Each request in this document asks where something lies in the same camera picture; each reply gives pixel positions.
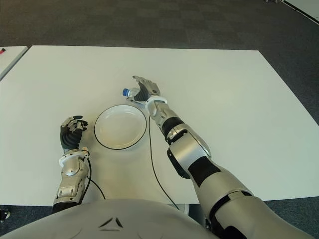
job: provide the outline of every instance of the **blue bottle cap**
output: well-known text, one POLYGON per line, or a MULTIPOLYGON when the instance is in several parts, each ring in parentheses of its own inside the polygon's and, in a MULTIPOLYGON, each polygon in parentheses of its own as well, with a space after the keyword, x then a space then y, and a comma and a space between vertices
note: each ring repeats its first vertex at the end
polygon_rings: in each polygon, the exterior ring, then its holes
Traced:
POLYGON ((130 92, 129 89, 124 88, 122 94, 123 94, 123 96, 129 96, 129 92, 130 92))

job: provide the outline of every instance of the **robot forearm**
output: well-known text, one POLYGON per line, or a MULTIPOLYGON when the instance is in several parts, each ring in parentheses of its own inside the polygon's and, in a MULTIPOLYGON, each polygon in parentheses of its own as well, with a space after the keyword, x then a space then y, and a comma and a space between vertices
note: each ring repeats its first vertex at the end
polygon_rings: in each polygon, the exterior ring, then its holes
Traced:
POLYGON ((181 177, 192 179, 217 236, 312 238, 278 217, 233 174, 212 162, 207 144, 168 107, 165 99, 150 97, 147 108, 169 143, 167 155, 176 171, 181 177))

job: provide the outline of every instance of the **gray carpet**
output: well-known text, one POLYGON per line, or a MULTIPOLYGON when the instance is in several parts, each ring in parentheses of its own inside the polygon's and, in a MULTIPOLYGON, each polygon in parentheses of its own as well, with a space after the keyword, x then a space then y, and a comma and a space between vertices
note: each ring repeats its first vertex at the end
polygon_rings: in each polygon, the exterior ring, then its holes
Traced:
MULTIPOLYGON (((319 26, 263 0, 1 0, 0 45, 259 50, 319 123, 319 26)), ((319 239, 319 198, 271 201, 319 239)), ((0 235, 48 215, 10 206, 0 235)))

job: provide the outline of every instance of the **metal arm segment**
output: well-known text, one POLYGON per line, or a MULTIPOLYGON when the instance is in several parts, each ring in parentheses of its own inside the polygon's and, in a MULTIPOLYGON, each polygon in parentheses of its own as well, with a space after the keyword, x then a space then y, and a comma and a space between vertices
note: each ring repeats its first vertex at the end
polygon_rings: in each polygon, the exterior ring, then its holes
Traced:
POLYGON ((176 171, 192 180, 213 233, 232 239, 313 238, 278 217, 233 174, 212 162, 207 144, 165 99, 150 97, 147 108, 169 143, 167 155, 176 171))
POLYGON ((73 149, 60 158, 62 181, 57 191, 52 213, 81 204, 88 167, 84 159, 89 157, 87 148, 73 149))

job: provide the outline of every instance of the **robotic hand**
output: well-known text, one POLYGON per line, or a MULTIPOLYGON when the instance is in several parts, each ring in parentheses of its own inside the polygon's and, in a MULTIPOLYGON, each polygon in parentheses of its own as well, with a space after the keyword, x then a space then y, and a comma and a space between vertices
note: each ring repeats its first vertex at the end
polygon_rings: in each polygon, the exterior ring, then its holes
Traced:
POLYGON ((141 90, 134 99, 128 100, 146 104, 169 144, 168 158, 181 177, 192 180, 216 236, 223 239, 312 238, 278 217, 233 174, 215 164, 207 144, 169 108, 155 83, 142 77, 133 78, 141 90))
POLYGON ((60 158, 62 181, 53 203, 52 213, 81 204, 88 167, 84 159, 89 157, 87 148, 79 150, 82 132, 88 123, 82 116, 67 118, 60 127, 60 141, 64 151, 60 158))

